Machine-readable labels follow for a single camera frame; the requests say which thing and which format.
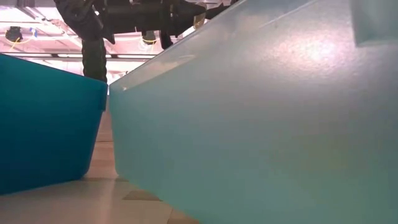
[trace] light blue plastic bin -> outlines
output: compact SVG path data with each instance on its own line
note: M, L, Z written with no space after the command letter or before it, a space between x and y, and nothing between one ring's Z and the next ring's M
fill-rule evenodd
M118 174L202 224L398 223L397 9L240 0L110 86Z
M6 55L0 80L0 194L83 177L107 84Z

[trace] floor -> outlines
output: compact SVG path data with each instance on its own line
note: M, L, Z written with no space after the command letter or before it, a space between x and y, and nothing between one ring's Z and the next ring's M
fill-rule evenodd
M82 180L0 197L2 224L197 224L114 169L113 143L97 142Z

